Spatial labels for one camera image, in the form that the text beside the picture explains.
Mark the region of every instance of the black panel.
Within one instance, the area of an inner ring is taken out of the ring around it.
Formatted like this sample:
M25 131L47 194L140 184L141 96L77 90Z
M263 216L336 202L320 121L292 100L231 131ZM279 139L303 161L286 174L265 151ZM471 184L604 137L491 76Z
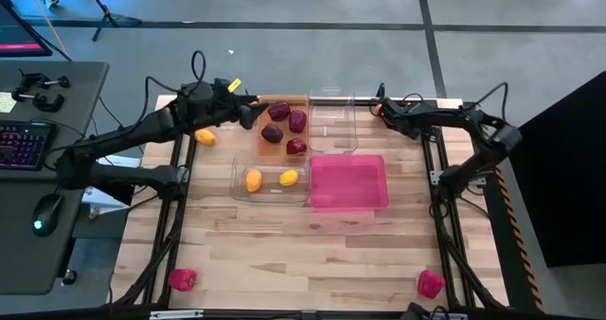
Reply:
M606 72L520 128L510 156L548 267L605 263Z

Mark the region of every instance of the wooden tray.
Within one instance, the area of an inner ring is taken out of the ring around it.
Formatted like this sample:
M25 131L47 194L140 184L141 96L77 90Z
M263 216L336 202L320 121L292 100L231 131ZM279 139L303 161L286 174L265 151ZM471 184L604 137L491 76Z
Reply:
M308 145L308 152L309 152L309 150L310 150L309 140L310 139L308 136L308 126L310 124L310 113L309 113L310 109L309 109L308 96L261 96L261 99L259 100L260 103L263 103L263 102L269 103L270 107L272 104L274 104L278 101L288 102L288 104L291 106L291 111L298 110L298 111L305 112L305 115L308 118L307 125L305 126L305 130L303 130L303 132L293 133L288 128L288 117L282 121L273 121L269 117L269 114L267 113L267 110L266 110L257 119L257 129L258 129L257 154L260 156L269 156L269 155L287 156L288 154L286 154L286 143L288 143L289 140L295 139L297 137L300 137L301 139L303 139L303 141L305 141L305 143ZM282 138L282 141L280 141L278 144L272 144L261 136L261 131L268 123L275 124L276 126L279 127L280 130L282 130L284 132L284 137Z

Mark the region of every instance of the gray desk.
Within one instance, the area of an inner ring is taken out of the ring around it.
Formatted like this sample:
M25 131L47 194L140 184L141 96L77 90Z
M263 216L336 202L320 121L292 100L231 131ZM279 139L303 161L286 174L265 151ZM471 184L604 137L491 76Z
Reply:
M109 69L107 63L0 62L0 91L10 92L19 85L19 68L26 73L42 72L51 79L66 75L71 87L49 90L50 96L61 93L65 97L58 113L41 112L30 101L25 101L17 102L9 114L0 113L0 119L27 121L44 117L86 132ZM51 147L72 144L80 138L62 126L57 130ZM55 173L49 169L0 169L0 294L45 294L52 289L78 217L83 192L60 189L63 203L57 228L47 237L34 236L30 227L34 206L45 194L54 191L54 177Z

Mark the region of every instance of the desk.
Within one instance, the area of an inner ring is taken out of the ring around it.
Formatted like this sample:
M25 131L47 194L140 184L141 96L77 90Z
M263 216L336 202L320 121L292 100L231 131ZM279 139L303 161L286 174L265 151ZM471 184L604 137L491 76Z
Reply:
M156 108L172 98L161 96ZM438 101L449 108L460 103ZM356 153L385 159L390 195L385 211L316 214L309 202L292 207L235 201L229 196L233 156L254 149L258 132L237 124L210 128L217 145L196 151L176 261L177 268L196 269L200 282L191 292L173 291L170 307L402 311L409 302L426 309L446 305L444 292L435 300L417 295L422 270L441 272L436 229L427 212L430 195L421 145L387 130L367 108L357 109L356 122ZM472 155L464 131L443 132L451 165ZM149 144L143 166L166 165L171 149L172 143ZM146 190L133 203L152 194ZM481 197L465 197L484 206ZM507 304L490 221L471 206L458 205L468 261L493 295ZM115 298L126 292L150 259L159 207L157 200L143 204L127 220L112 281ZM153 301L164 271L161 265ZM456 269L454 276L457 296L463 300Z
M0 62L0 91L11 92L21 79L18 69L26 73L42 72L51 79L66 75L69 89L51 88L48 94L65 96L58 113L37 110L30 101L17 102L9 114L0 119L28 121L44 117L59 121L85 133L95 109L109 65L103 62ZM52 147L74 143L79 135L58 126ZM50 292L62 263L80 209L82 190L60 190L63 196L59 224L48 237L36 237L31 231L31 215L44 195L55 190L55 173L40 171L0 170L0 294L44 294Z

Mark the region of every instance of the orange cable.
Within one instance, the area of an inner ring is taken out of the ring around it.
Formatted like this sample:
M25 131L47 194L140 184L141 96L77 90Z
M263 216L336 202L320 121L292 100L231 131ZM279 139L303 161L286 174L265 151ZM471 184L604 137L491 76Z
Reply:
M36 3L36 6L38 7L38 10L40 11L40 13L46 19L46 23L48 24L50 29L53 31L53 34L55 34L55 38L57 39L57 41L59 41L59 45L61 46L61 49L63 50L65 55L69 56L69 54L67 53L67 49L65 49L65 45L63 45L63 42L61 41L61 37L59 37L57 30L55 30L55 27L53 27L53 25L50 23L50 20L48 19L48 16L46 16L45 10L42 8L42 5L40 5L40 2L38 2L38 0L33 0L33 1L34 1L34 3Z

